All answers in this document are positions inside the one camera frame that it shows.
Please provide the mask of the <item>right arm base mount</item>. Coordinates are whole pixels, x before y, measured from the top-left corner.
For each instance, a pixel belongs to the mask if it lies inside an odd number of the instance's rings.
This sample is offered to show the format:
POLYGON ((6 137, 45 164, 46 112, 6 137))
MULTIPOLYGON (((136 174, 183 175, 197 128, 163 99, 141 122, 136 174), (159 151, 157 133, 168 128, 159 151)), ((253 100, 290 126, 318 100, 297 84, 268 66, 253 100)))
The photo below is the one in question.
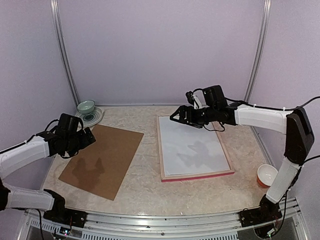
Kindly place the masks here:
POLYGON ((283 216, 279 202, 271 202, 266 195, 260 200, 259 206, 244 208, 238 215, 243 228, 275 221, 283 216))

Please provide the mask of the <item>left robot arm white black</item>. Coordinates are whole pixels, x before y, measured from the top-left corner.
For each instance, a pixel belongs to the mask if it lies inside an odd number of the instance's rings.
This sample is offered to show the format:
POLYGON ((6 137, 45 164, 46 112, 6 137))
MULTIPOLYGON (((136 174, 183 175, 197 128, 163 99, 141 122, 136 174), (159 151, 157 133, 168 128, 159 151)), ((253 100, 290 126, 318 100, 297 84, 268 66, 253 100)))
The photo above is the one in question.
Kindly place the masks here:
MULTIPOLYGON (((0 179, 3 180, 13 172, 41 159, 55 155, 64 159, 72 158, 95 141, 88 127, 74 133, 40 132, 29 140, 0 152, 0 179)), ((64 198, 54 191, 16 187, 1 181, 0 210, 6 209, 49 211, 61 223, 70 218, 64 198)))

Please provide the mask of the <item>brown backing board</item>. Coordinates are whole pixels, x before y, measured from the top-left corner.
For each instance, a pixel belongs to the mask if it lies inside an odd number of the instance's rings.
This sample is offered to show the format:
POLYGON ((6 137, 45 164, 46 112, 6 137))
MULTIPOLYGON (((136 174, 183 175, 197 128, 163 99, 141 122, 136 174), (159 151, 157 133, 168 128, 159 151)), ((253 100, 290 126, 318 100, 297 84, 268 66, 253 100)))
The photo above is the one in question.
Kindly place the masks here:
POLYGON ((92 133, 96 142, 71 158, 59 180, 113 201, 144 134, 100 124, 92 133))

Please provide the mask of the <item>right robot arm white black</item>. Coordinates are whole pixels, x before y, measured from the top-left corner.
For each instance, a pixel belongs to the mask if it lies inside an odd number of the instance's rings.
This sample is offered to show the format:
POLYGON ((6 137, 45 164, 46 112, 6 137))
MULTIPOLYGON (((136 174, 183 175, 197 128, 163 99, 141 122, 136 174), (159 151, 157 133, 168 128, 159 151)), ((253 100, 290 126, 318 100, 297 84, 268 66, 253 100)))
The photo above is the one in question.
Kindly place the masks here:
POLYGON ((279 208, 280 200, 295 184, 315 136, 304 108, 294 110, 265 109, 241 103, 214 103, 195 109, 181 105, 170 115, 170 120, 179 124, 202 129, 217 122, 221 126, 246 126, 274 132, 283 139, 283 160, 275 180, 261 199, 256 218, 266 222, 279 208))

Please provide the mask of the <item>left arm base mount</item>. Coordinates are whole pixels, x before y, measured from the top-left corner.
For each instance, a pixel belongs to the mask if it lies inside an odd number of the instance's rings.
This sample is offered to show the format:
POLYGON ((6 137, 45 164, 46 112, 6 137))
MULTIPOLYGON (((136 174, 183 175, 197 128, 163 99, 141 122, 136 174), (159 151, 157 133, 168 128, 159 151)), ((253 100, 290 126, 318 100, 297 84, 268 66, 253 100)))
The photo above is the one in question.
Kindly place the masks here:
POLYGON ((55 223, 70 227, 84 228, 88 213, 85 211, 65 208, 63 210, 45 211, 43 217, 55 223))

